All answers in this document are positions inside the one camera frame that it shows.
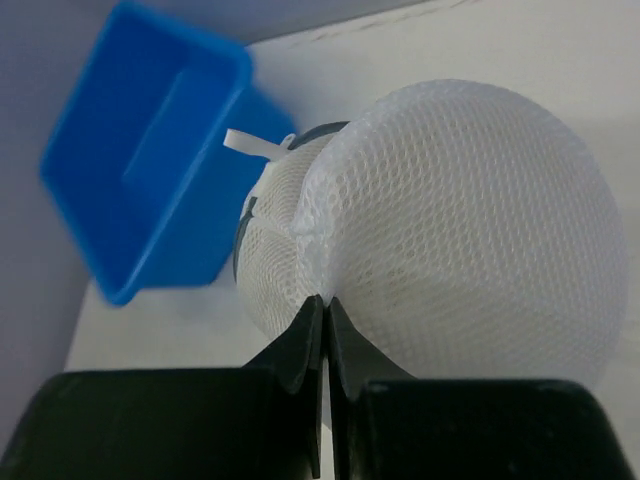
white mesh bag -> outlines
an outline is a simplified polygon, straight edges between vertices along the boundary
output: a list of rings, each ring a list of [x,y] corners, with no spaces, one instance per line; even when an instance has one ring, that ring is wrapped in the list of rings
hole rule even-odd
[[[401,89],[270,164],[252,197],[237,284],[271,338],[320,293],[418,377],[592,385],[615,347],[616,204],[584,142],[514,92]]]

gray background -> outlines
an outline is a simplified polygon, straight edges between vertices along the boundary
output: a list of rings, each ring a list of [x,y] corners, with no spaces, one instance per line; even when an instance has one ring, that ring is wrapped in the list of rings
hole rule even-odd
[[[63,368],[87,273],[40,186],[39,157],[113,0],[0,0],[0,453]],[[253,42],[416,0],[155,0]]]

white zip tie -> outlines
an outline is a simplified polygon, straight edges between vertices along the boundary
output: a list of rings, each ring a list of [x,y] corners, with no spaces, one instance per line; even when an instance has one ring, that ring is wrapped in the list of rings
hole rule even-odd
[[[276,145],[262,138],[231,128],[227,130],[223,144],[225,147],[246,155],[268,158],[270,162],[278,161],[288,153],[287,148],[283,145]]]

white surface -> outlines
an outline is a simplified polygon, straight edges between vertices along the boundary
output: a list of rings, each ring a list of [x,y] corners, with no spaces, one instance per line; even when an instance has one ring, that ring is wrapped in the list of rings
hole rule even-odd
[[[639,47],[632,0],[447,0],[252,50],[259,82],[302,130],[353,118],[401,86],[456,77],[516,90],[586,140],[622,208],[633,255],[628,323],[596,394],[640,473]],[[265,343],[240,311],[227,268],[212,287],[145,292],[120,310],[90,287],[68,368],[239,365]],[[327,441],[323,453],[326,464]]]

blue plastic container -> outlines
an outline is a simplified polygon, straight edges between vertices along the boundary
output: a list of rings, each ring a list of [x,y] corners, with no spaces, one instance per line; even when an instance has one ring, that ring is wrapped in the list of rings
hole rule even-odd
[[[105,297],[212,282],[265,165],[227,128],[272,142],[289,117],[251,85],[237,44],[135,4],[112,12],[42,164]]]

